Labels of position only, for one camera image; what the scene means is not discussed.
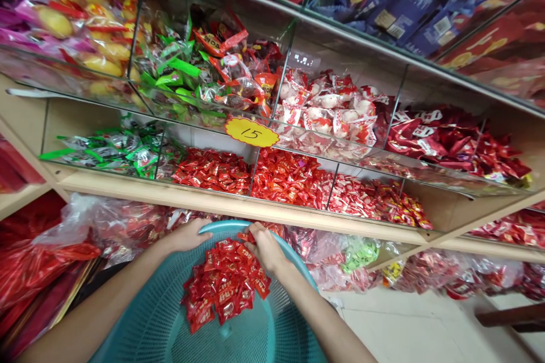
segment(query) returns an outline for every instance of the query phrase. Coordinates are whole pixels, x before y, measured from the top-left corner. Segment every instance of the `white tile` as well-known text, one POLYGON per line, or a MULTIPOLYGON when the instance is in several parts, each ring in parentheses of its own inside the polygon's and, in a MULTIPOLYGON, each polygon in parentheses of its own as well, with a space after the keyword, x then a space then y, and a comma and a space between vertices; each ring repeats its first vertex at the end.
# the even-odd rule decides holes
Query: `white tile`
POLYGON ((485 328, 469 317, 442 323, 467 363, 534 363, 508 328, 485 328))
POLYGON ((379 363, 465 362, 439 319, 345 310, 345 321, 379 363))

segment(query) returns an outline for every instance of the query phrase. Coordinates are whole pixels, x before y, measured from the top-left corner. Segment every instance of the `glass divider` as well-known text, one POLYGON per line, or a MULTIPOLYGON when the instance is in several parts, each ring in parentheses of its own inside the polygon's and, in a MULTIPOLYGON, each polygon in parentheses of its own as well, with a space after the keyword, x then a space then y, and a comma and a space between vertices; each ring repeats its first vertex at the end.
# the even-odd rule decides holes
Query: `glass divider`
POLYGON ((255 177, 255 171, 257 170, 257 162, 259 161, 259 155, 261 154, 261 148, 257 148, 257 154, 255 155, 255 161, 254 161, 254 170, 251 173, 251 179, 250 179, 250 189, 248 190, 248 197, 251 197, 251 189, 254 186, 254 177, 255 177))
POLYGON ((331 202, 331 196, 333 195, 333 189, 335 188, 335 182, 337 181, 337 175, 339 174, 339 163, 337 163, 337 167, 335 169, 335 174, 333 176, 333 180, 331 182, 331 189, 329 190, 329 197, 328 197, 328 203, 325 206, 326 211, 329 211, 329 203, 331 202))

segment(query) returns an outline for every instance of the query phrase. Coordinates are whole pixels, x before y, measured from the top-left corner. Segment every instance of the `wooden shelf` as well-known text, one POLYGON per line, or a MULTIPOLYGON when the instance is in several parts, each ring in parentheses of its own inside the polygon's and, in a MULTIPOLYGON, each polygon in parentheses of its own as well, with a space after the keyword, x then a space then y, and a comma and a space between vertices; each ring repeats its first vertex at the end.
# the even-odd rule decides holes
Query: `wooden shelf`
POLYGON ((58 186, 67 191, 143 201, 251 220, 277 222, 408 244, 424 245, 426 243, 415 229, 395 227, 379 221, 354 220, 343 214, 325 213, 251 197, 214 194, 212 191, 151 180, 76 171, 60 181, 58 186))
POLYGON ((29 184, 20 192, 0 194, 0 220, 12 215, 49 190, 47 184, 29 184))
POLYGON ((469 252, 518 261, 545 264, 545 251, 534 247, 511 245, 472 237, 452 238, 435 246, 444 250, 469 252))

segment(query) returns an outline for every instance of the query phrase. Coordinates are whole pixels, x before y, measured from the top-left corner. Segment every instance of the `candy box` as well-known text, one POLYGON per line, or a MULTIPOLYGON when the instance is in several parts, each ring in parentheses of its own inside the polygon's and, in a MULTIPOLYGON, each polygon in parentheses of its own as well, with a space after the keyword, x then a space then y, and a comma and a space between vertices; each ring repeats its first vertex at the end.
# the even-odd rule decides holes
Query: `candy box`
POLYGON ((438 5, 437 0, 391 0, 375 11, 368 23, 386 30, 397 45, 403 46, 438 5))
POLYGON ((458 37, 456 20, 469 19, 473 15, 476 0, 449 0, 439 7, 437 14, 425 23, 404 45, 405 49, 427 57, 458 37))

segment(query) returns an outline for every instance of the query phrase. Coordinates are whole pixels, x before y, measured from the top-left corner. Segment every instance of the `red plastic bag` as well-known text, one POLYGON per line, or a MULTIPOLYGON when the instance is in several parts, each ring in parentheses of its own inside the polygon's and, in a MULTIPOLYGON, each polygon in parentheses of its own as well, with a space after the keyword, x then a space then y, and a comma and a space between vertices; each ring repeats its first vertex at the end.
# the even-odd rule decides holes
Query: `red plastic bag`
POLYGON ((61 203, 51 192, 0 223, 0 311, 34 296, 72 262, 100 255, 98 248, 83 242, 86 235, 75 243, 40 242, 59 221, 61 203))

